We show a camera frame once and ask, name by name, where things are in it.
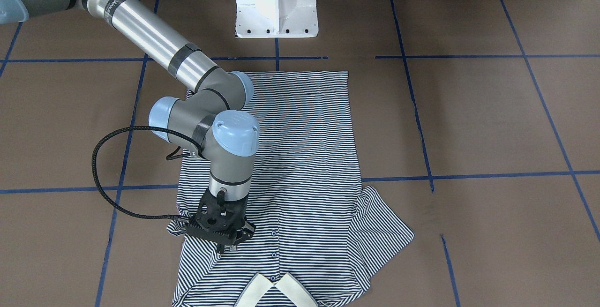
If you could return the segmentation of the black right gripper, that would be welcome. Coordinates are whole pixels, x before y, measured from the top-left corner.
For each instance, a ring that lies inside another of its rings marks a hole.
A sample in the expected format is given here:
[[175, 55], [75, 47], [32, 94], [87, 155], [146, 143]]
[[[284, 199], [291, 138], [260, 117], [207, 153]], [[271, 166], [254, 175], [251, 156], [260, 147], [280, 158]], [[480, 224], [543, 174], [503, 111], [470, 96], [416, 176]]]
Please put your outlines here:
[[255, 233], [255, 224], [246, 218], [247, 202], [248, 196], [232, 202], [225, 200], [222, 190], [217, 195], [206, 190], [187, 224], [187, 234], [217, 243], [216, 253], [223, 255], [225, 246], [238, 245]]

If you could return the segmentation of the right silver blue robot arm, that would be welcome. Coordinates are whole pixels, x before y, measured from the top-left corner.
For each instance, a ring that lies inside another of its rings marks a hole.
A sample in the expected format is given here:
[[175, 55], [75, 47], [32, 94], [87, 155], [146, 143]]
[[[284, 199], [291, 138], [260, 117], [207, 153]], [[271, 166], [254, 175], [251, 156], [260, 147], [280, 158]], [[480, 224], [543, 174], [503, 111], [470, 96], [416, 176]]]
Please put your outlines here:
[[[260, 126], [243, 111], [254, 95], [251, 79], [240, 71], [223, 70], [141, 0], [1, 0], [1, 23], [73, 8], [103, 19], [193, 92], [186, 100], [161, 98], [152, 107], [147, 126], [118, 129], [98, 142], [92, 153], [92, 175], [102, 197], [131, 217], [181, 222], [187, 235], [215, 242], [219, 254], [253, 237], [255, 224], [246, 218], [246, 205]], [[131, 131], [152, 131], [187, 150], [171, 153], [168, 160], [196, 157], [210, 162], [208, 187], [196, 211], [141, 215], [122, 208], [105, 193], [97, 172], [99, 149], [114, 136]]]

